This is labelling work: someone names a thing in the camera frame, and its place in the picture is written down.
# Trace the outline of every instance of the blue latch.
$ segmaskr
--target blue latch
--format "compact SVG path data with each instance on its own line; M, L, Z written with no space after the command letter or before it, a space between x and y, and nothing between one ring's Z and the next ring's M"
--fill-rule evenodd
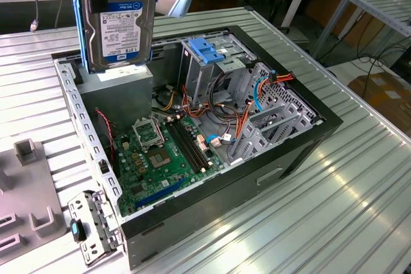
M205 64L212 64L225 59L223 55L216 52L213 46L204 38L188 40L190 47L200 56Z

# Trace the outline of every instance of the yellow wire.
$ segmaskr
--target yellow wire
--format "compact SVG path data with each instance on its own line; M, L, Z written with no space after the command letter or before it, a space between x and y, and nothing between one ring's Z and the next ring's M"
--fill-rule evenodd
M162 110L166 111L171 108L171 106L173 105L173 98L174 98L174 92L171 93L170 102L168 102L167 106L164 107Z

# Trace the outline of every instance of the aluminum table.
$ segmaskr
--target aluminum table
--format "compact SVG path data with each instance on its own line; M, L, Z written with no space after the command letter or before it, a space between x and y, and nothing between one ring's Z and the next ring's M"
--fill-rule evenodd
M237 24L344 123L291 176L134 273L401 273L411 261L411 140L256 12L244 8L155 20L155 37ZM0 150L42 141L67 202L95 184L50 54L78 48L75 28L0 37ZM0 267L2 274L128 273L117 252L87 269L72 235Z
M376 19L390 26L405 37L411 36L411 24L408 19L411 16L411 0L341 0L339 6L324 28L321 36L315 44L312 57L316 58L326 42L329 34L333 31L335 24L344 13L349 3L355 4L358 8L347 22L341 34L342 38L353 27L360 14L365 11Z

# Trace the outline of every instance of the ram slot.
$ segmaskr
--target ram slot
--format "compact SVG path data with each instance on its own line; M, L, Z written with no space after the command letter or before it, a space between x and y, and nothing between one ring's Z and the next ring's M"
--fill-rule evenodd
M183 140L188 140L187 144L191 148L191 151L193 151L194 155L196 156L198 163L200 163L200 165L202 167L207 169L209 167L209 165L208 165L206 159L204 158L204 156L203 156L202 152L200 151L200 149L198 148L198 146L191 139L191 136L187 132L184 125L182 125L181 123L177 123L176 124L176 129L177 129L178 133L180 134L180 136L183 138Z
M177 144L177 147L179 147L181 153L184 155L184 157L187 159L191 167L194 169L194 172L199 173L202 166L198 163L195 156L190 151L190 148L187 146L185 140L182 139L182 137L180 136L180 134L178 133L177 129L174 127L173 124L168 124L167 127L175 143Z

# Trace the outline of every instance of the red wire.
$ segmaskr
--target red wire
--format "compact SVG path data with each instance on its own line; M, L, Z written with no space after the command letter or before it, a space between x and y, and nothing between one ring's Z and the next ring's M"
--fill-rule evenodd
M105 125L107 125L107 128L109 129L110 149L111 149L111 163L113 164L113 161L114 161L114 148L113 148L113 136L111 134L110 123L109 123L109 120L107 119L107 117L102 112L100 112L99 110L96 110L96 113L101 115L101 117L104 119Z

